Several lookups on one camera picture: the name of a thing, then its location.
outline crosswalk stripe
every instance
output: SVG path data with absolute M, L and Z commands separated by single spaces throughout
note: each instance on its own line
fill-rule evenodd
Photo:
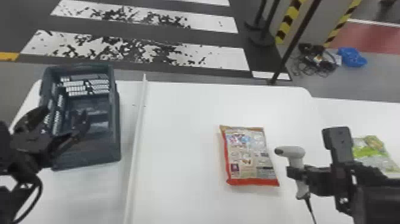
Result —
M 128 5 L 103 4 L 88 1 L 61 0 L 51 15 L 123 23 L 170 26 L 184 29 L 238 33 L 233 17 L 158 10 Z
M 171 0 L 171 1 L 183 1 L 183 2 L 194 2 L 194 3 L 200 3 L 200 4 L 208 4 L 208 5 L 230 6 L 228 0 Z
M 38 30 L 21 54 L 248 71 L 242 48 Z
M 254 78 L 259 79 L 272 79 L 272 77 L 274 76 L 274 72 L 269 71 L 252 71 L 252 74 Z M 290 76 L 287 73 L 281 73 L 278 76 L 278 80 L 290 81 Z

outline robotic arm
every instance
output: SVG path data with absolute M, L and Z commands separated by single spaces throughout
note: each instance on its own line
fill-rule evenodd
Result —
M 305 199 L 309 206 L 310 193 L 334 196 L 336 209 L 352 216 L 355 224 L 399 224 L 400 179 L 390 179 L 378 168 L 354 161 L 348 127 L 324 129 L 322 134 L 332 156 L 330 167 L 304 166 L 305 151 L 300 147 L 275 149 L 277 155 L 289 159 L 286 171 L 296 180 L 296 198 Z
M 17 182 L 12 190 L 0 185 L 0 224 L 21 222 L 42 195 L 43 184 L 36 175 L 73 144 L 79 142 L 90 128 L 86 112 L 75 121 L 71 131 L 52 136 L 43 123 L 49 113 L 46 106 L 28 112 L 10 135 L 5 123 L 0 122 L 0 176 L 11 176 Z M 24 203 L 37 189 L 28 209 L 15 218 Z

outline snack bag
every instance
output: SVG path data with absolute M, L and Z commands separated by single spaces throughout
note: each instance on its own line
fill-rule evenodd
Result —
M 228 184 L 279 186 L 261 127 L 221 125 L 220 129 Z

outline white tabletop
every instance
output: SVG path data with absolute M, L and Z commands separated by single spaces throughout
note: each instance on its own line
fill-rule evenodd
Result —
M 312 99 L 302 88 L 148 83 L 135 172 L 129 174 L 140 82 L 117 82 L 123 159 L 119 163 L 43 170 L 43 196 L 23 223 L 123 223 L 128 178 L 134 179 L 131 223 L 311 223 L 286 159 L 271 153 L 281 186 L 225 183 L 219 125 L 262 126 L 269 150 L 306 149 L 305 163 L 326 166 L 321 130 L 349 126 L 377 135 L 397 162 L 399 104 Z M 35 83 L 14 120 L 37 106 Z M 318 223 L 352 223 L 332 198 L 312 197 Z
M 219 125 L 261 126 L 270 152 L 299 145 L 327 166 L 317 104 L 302 88 L 152 83 L 137 152 L 131 223 L 311 223 L 288 161 L 273 153 L 280 187 L 226 183 Z M 313 197 L 318 223 L 352 223 L 332 198 Z
M 22 223 L 122 223 L 140 82 L 117 82 L 120 94 L 121 153 L 117 163 L 39 173 L 43 195 Z M 38 106 L 40 81 L 30 90 L 12 125 Z

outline black pole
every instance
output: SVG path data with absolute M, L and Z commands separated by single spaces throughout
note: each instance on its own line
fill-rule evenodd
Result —
M 307 28 L 308 23 L 310 23 L 311 18 L 313 17 L 315 11 L 317 10 L 318 6 L 320 5 L 322 0 L 314 0 L 310 6 L 310 9 L 308 10 L 307 14 L 305 15 L 303 21 L 300 24 L 300 27 L 293 37 L 291 43 L 289 44 L 289 47 L 287 48 L 285 55 L 283 56 L 279 68 L 276 70 L 274 76 L 272 79 L 269 81 L 269 85 L 274 85 L 276 83 L 276 80 L 278 79 L 278 76 L 280 75 L 282 69 L 285 67 L 286 62 L 288 61 L 290 55 L 292 54 L 293 50 L 295 49 L 297 43 L 299 42 L 301 36 L 304 33 L 304 30 Z
M 254 20 L 246 21 L 245 25 L 247 28 L 251 30 L 260 30 L 260 20 L 263 16 L 263 12 L 265 10 L 265 5 L 267 5 L 267 0 L 261 0 L 261 5 L 258 8 L 257 14 L 255 15 Z
M 271 6 L 271 10 L 268 14 L 267 21 L 265 21 L 265 25 L 262 28 L 261 34 L 257 36 L 250 36 L 250 40 L 253 44 L 260 47 L 273 46 L 275 44 L 275 38 L 270 33 L 270 26 L 272 19 L 276 13 L 276 9 L 278 8 L 280 0 L 274 0 L 274 3 Z
M 274 3 L 272 4 L 270 13 L 268 14 L 267 21 L 265 22 L 264 28 L 262 28 L 261 31 L 261 38 L 264 39 L 265 36 L 270 32 L 270 26 L 272 19 L 274 18 L 274 15 L 276 13 L 276 9 L 278 8 L 280 0 L 274 0 Z

